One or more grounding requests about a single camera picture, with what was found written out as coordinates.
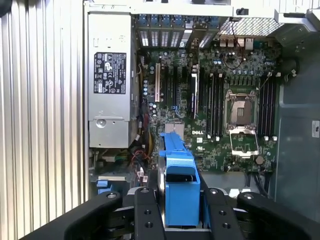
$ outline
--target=green circuit board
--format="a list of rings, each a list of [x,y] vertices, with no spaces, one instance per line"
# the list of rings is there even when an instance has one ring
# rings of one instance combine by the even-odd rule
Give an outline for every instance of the green circuit board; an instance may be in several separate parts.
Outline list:
[[[230,47],[220,47],[219,43],[212,45],[211,49],[199,52],[199,67],[205,71],[206,78],[214,71],[223,71],[225,73],[225,83],[223,85],[223,94],[232,90],[237,94],[249,94],[251,91],[259,92],[263,82],[261,76],[268,70],[272,70],[276,64],[276,58],[280,53],[278,46],[269,46],[267,42],[255,42],[254,49],[249,51],[240,51],[240,49]],[[183,78],[183,67],[188,66],[193,54],[185,50],[162,51],[153,50],[149,52],[151,63],[144,67],[144,98],[147,99],[150,115],[150,130],[154,136],[154,149],[151,155],[151,167],[157,167],[159,134],[166,131],[166,125],[176,126],[183,131],[183,140],[185,146],[190,149],[195,156],[196,164],[200,171],[228,172],[228,171],[273,171],[273,163],[276,157],[276,140],[266,140],[263,137],[257,137],[258,151],[260,160],[263,163],[258,165],[255,162],[257,156],[243,158],[232,155],[230,135],[223,131],[223,136],[218,140],[207,135],[208,105],[198,106],[198,112],[195,119],[188,116],[188,81]],[[219,56],[234,56],[232,61],[225,62],[220,60]],[[155,102],[155,64],[161,64],[160,94],[161,99]],[[163,69],[168,67],[169,75],[172,76],[173,68],[177,67],[177,85],[175,88],[165,81]],[[203,102],[208,102],[208,93],[203,90],[199,93]],[[176,98],[176,106],[173,106],[173,98]],[[259,98],[257,98],[256,108],[253,111],[259,111]],[[223,118],[230,117],[231,105],[223,102]],[[257,148],[254,136],[232,135],[232,143],[237,150],[252,151]]]

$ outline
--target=warning label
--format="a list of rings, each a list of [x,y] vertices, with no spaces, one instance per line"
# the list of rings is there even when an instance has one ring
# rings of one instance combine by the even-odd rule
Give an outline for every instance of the warning label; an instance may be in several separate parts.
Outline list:
[[[126,94],[126,60],[126,53],[97,52],[94,55],[95,94]]]

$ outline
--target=blue plastic bracket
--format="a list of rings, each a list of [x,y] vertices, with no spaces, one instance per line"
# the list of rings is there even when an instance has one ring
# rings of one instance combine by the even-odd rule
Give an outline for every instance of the blue plastic bracket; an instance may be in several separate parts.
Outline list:
[[[199,224],[200,178],[194,156],[176,132],[161,133],[165,150],[159,156],[166,160],[166,176],[192,176],[193,181],[165,183],[165,224],[197,226]]]

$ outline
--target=motherboard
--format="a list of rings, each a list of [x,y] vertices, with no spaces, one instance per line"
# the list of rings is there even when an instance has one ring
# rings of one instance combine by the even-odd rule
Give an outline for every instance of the motherboard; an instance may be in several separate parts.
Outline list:
[[[269,41],[248,50],[227,40],[206,50],[148,51],[142,66],[151,168],[157,168],[159,134],[176,131],[200,171],[272,172],[279,95],[272,73],[280,52]]]

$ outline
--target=dell logo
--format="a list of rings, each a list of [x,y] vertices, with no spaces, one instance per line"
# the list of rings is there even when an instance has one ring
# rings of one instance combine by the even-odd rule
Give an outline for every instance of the dell logo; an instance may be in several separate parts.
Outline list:
[[[192,135],[203,135],[203,131],[192,131]]]

